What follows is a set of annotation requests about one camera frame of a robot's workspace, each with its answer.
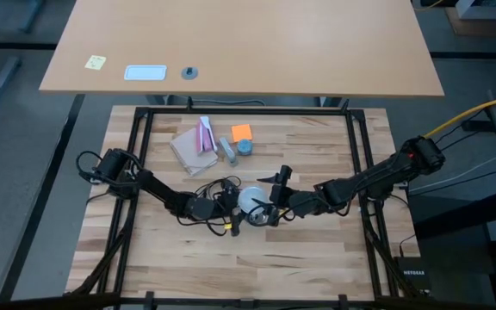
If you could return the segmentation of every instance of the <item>light wood desk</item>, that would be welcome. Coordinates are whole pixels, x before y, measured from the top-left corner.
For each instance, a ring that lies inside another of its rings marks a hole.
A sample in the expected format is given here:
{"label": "light wood desk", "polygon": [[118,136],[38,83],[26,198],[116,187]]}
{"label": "light wood desk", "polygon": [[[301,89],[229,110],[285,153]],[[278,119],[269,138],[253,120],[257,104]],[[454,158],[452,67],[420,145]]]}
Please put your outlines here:
{"label": "light wood desk", "polygon": [[[127,148],[135,107],[116,106],[112,111],[102,151]],[[394,152],[384,109],[365,109],[373,158],[377,163]],[[230,167],[223,158],[198,177],[188,177],[170,148],[170,141],[191,129],[198,115],[154,115],[145,167],[173,189],[193,191],[223,176],[242,179],[242,187],[270,177],[281,164],[294,170],[288,186],[311,190],[332,178],[353,175],[350,143],[342,116],[210,115],[217,137],[231,139],[231,125],[251,124],[254,152]],[[140,141],[144,121],[141,122]],[[135,153],[139,154],[140,143]],[[101,194],[95,186],[91,195]],[[401,191],[396,195],[406,198]],[[115,199],[94,200],[86,209],[66,289],[76,288],[95,268],[104,253]],[[383,209],[392,255],[399,242],[414,234],[407,206],[396,199]],[[369,262],[365,250],[358,201],[349,216],[307,216],[279,227],[253,227],[242,223],[240,235],[214,236],[205,226],[179,226],[163,204],[143,192],[127,258],[124,297],[143,297],[147,290],[159,298],[252,297],[273,300],[336,300],[346,294],[353,301],[372,301]],[[417,256],[416,239],[404,243],[407,256]],[[385,269],[377,256],[382,292],[388,294]],[[111,290],[117,259],[110,269]]]}
{"label": "light wood desk", "polygon": [[[107,58],[101,70],[84,68],[91,55]],[[167,75],[125,81],[128,65]],[[40,89],[443,96],[407,0],[77,0]]]}

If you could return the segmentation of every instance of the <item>yellow sticky note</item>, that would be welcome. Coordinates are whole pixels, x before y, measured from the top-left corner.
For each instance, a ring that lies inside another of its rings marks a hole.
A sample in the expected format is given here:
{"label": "yellow sticky note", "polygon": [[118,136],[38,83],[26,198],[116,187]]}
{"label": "yellow sticky note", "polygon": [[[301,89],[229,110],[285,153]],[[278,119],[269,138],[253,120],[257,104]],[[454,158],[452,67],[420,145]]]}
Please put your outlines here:
{"label": "yellow sticky note", "polygon": [[250,125],[238,125],[231,127],[232,140],[234,142],[239,142],[242,139],[251,140],[251,130]]}
{"label": "yellow sticky note", "polygon": [[92,70],[101,70],[102,65],[104,65],[105,61],[107,61],[106,57],[91,55],[90,59],[87,60],[87,64],[85,64],[85,67]]}

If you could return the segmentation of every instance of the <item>yellow cable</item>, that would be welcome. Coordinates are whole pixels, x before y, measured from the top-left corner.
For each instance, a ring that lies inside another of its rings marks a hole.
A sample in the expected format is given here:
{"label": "yellow cable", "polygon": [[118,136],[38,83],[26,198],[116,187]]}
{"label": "yellow cable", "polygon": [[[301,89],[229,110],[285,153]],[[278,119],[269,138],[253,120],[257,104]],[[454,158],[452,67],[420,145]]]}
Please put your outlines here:
{"label": "yellow cable", "polygon": [[440,131],[444,130],[446,127],[449,127],[451,125],[453,125],[453,123],[459,121],[461,118],[465,117],[465,116],[468,116],[468,115],[471,115],[473,114],[473,112],[477,112],[481,109],[485,109],[487,107],[491,107],[493,105],[496,104],[496,100],[493,100],[493,101],[490,101],[490,102],[485,102],[485,103],[482,103],[480,104],[479,106],[477,107],[473,107],[469,110],[466,110],[462,113],[460,113],[459,115],[453,117],[452,119],[446,121],[444,124],[442,124],[441,126],[437,127],[436,129],[430,131],[429,133],[425,134],[424,137],[425,138],[430,138],[432,135],[436,134],[436,133],[439,133]]}
{"label": "yellow cable", "polygon": [[425,11],[427,9],[431,9],[431,8],[435,7],[436,5],[442,3],[442,2],[443,2],[443,0],[439,0],[439,1],[435,2],[432,5],[428,5],[427,7],[423,7],[422,9],[414,9],[414,10],[422,12],[422,11]]}

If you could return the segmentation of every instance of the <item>wooden table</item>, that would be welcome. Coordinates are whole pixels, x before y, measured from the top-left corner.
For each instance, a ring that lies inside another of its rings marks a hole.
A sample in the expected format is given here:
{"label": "wooden table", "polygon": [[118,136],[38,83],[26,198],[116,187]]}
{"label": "wooden table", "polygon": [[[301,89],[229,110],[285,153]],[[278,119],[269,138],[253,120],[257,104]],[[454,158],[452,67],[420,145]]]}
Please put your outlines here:
{"label": "wooden table", "polygon": [[[84,68],[91,55],[107,60]],[[164,81],[125,81],[166,65]],[[184,80],[182,69],[198,77]],[[443,96],[407,0],[77,0],[41,90]]]}
{"label": "wooden table", "polygon": [[[114,107],[103,152],[127,147],[134,110],[133,106]],[[394,152],[394,143],[386,111],[365,109],[365,113],[377,163]],[[251,124],[253,154],[240,158],[235,168],[220,158],[200,176],[188,177],[169,143],[191,129],[198,116],[160,114],[152,123],[146,168],[179,191],[194,191],[229,175],[240,177],[242,187],[257,184],[270,190],[269,185],[255,180],[272,176],[281,164],[294,170],[289,186],[295,189],[311,190],[313,184],[354,173],[343,116],[211,115],[210,120],[215,135],[228,139],[231,125]],[[143,127],[141,123],[137,141]],[[91,195],[104,190],[95,186]],[[405,198],[402,191],[394,193]],[[114,202],[113,197],[105,196],[87,206],[67,290],[76,288],[102,257]],[[397,199],[387,199],[383,210],[390,248],[393,255],[399,255],[399,242],[414,234],[411,214]],[[404,252],[407,256],[419,254],[416,239],[404,243]],[[384,266],[377,257],[382,290],[387,294]],[[238,237],[220,238],[205,226],[179,226],[160,201],[143,192],[122,296],[143,297],[152,290],[159,298],[336,300],[338,294],[346,294],[351,301],[372,301],[368,263],[357,200],[345,218],[335,214],[307,216],[279,227],[243,223]],[[108,289],[113,287],[116,264],[117,259],[111,267]]]}

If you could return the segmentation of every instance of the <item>orange sticky note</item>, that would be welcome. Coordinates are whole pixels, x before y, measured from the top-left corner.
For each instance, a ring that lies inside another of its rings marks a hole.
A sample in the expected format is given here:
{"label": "orange sticky note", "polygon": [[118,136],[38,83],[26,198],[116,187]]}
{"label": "orange sticky note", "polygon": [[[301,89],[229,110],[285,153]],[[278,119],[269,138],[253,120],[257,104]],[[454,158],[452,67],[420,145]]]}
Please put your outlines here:
{"label": "orange sticky note", "polygon": [[239,142],[242,139],[251,140],[251,130],[250,125],[238,125],[231,127],[232,131],[232,140],[234,142]]}

